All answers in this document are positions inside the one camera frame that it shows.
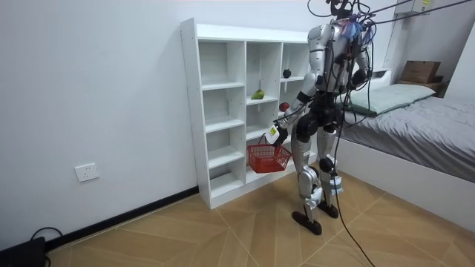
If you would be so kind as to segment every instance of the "power socket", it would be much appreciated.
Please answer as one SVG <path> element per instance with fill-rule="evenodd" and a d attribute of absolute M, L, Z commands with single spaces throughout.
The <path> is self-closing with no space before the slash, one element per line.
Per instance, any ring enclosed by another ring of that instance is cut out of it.
<path fill-rule="evenodd" d="M 80 182 L 99 178 L 96 163 L 75 167 L 74 170 L 76 170 L 77 179 L 79 179 Z"/>

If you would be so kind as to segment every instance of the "wooden floor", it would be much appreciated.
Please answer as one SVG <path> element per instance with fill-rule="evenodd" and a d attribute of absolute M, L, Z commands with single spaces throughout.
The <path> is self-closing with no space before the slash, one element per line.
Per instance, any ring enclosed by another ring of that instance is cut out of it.
<path fill-rule="evenodd" d="M 376 266 L 475 266 L 475 234 L 344 176 L 341 211 Z M 314 236 L 290 214 L 301 210 L 295 175 L 210 211 L 199 196 L 50 253 L 53 267 L 370 266 L 340 220 L 315 211 Z"/>

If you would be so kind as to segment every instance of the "plastic basket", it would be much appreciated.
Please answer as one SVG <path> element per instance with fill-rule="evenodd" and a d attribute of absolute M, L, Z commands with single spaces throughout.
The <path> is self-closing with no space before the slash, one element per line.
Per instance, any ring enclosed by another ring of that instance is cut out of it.
<path fill-rule="evenodd" d="M 292 153 L 283 146 L 248 145 L 249 165 L 257 174 L 284 171 Z"/>

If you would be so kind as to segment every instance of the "robot leg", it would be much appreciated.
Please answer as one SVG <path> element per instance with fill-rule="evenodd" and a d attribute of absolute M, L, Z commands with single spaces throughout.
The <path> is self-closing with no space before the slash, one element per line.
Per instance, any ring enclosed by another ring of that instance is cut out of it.
<path fill-rule="evenodd" d="M 320 165 L 319 177 L 324 190 L 324 200 L 318 208 L 325 211 L 330 217 L 338 218 L 338 209 L 333 205 L 333 195 L 342 192 L 341 177 L 336 173 L 336 160 L 331 156 L 336 137 L 336 127 L 328 125 L 319 128 L 317 132 L 318 161 Z"/>
<path fill-rule="evenodd" d="M 296 128 L 294 125 L 292 129 L 292 157 L 298 175 L 298 191 L 304 205 L 305 214 L 295 211 L 292 213 L 292 218 L 313 234 L 320 235 L 321 225 L 315 220 L 312 213 L 312 210 L 319 204 L 322 194 L 318 172 L 313 167 L 308 166 L 312 143 L 298 141 Z"/>

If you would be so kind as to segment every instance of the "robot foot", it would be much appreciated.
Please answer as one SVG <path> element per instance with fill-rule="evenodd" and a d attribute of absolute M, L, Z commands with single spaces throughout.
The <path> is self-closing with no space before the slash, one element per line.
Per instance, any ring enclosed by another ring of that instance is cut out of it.
<path fill-rule="evenodd" d="M 292 218 L 299 225 L 309 229 L 314 235 L 321 235 L 321 225 L 317 221 L 310 222 L 307 216 L 301 214 L 300 212 L 294 211 L 292 213 Z"/>
<path fill-rule="evenodd" d="M 320 204 L 318 204 L 318 208 L 320 208 L 322 211 L 325 211 L 333 219 L 338 218 L 338 209 L 334 205 L 330 207 L 326 201 L 322 200 Z"/>

